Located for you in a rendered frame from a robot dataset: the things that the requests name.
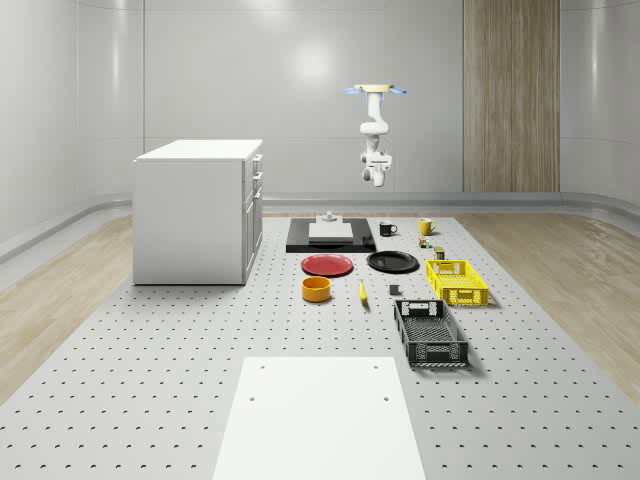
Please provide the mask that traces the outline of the white cabinet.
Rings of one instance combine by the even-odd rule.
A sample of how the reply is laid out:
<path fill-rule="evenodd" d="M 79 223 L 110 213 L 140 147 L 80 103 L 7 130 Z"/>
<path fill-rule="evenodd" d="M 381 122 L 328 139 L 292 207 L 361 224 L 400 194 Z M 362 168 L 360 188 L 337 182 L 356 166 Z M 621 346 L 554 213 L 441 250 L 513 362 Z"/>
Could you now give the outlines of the white cabinet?
<path fill-rule="evenodd" d="M 262 239 L 262 145 L 176 140 L 135 160 L 134 283 L 247 282 Z"/>

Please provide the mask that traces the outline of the black plate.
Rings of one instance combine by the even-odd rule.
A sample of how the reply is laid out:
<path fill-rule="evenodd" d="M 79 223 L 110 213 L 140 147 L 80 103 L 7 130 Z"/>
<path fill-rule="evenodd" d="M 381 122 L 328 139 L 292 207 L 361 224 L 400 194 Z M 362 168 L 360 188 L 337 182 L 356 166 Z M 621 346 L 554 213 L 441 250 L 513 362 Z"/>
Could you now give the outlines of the black plate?
<path fill-rule="evenodd" d="M 419 269 L 419 262 L 414 256 L 400 251 L 371 253 L 367 263 L 377 271 L 390 274 L 411 273 Z"/>

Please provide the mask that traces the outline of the dark grey basket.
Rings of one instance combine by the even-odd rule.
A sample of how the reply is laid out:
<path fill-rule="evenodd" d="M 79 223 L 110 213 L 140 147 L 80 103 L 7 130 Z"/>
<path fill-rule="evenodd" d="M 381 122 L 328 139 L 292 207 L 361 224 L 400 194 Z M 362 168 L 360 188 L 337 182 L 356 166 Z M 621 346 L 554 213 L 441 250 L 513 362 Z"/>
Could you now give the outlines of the dark grey basket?
<path fill-rule="evenodd" d="M 442 300 L 396 300 L 394 315 L 411 364 L 466 364 L 468 340 Z"/>

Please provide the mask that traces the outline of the red plate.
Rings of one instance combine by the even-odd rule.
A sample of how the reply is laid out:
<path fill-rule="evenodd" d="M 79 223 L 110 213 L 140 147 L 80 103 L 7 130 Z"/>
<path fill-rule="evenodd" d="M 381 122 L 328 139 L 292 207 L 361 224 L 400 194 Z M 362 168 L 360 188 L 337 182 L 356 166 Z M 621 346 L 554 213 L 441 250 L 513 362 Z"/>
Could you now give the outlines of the red plate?
<path fill-rule="evenodd" d="M 353 270 L 353 262 L 342 255 L 316 254 L 304 258 L 301 268 L 312 276 L 339 277 Z"/>

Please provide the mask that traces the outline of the white board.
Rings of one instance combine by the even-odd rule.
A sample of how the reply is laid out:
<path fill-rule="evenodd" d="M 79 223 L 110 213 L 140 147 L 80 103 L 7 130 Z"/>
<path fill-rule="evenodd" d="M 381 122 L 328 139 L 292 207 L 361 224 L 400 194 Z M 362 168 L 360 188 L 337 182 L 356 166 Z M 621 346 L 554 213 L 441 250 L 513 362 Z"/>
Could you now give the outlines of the white board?
<path fill-rule="evenodd" d="M 213 480 L 425 480 L 391 357 L 248 357 Z"/>

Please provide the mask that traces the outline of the yellow bowl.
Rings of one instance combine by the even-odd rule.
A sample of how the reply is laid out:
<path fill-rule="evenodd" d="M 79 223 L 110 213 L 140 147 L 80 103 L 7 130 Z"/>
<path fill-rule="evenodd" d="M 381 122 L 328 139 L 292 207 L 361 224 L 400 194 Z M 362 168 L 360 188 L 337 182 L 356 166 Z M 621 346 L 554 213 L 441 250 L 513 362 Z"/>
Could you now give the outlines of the yellow bowl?
<path fill-rule="evenodd" d="M 313 303 L 320 303 L 331 297 L 331 281 L 326 277 L 311 276 L 302 281 L 302 297 Z"/>

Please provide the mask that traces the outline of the yellow basket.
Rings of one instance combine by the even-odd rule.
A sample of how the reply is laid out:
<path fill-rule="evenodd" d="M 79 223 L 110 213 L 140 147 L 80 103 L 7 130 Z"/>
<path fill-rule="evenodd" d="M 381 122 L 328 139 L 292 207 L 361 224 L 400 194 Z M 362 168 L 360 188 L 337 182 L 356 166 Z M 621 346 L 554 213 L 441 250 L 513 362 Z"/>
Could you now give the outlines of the yellow basket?
<path fill-rule="evenodd" d="M 488 286 L 466 260 L 428 260 L 426 276 L 436 297 L 449 305 L 488 304 Z"/>

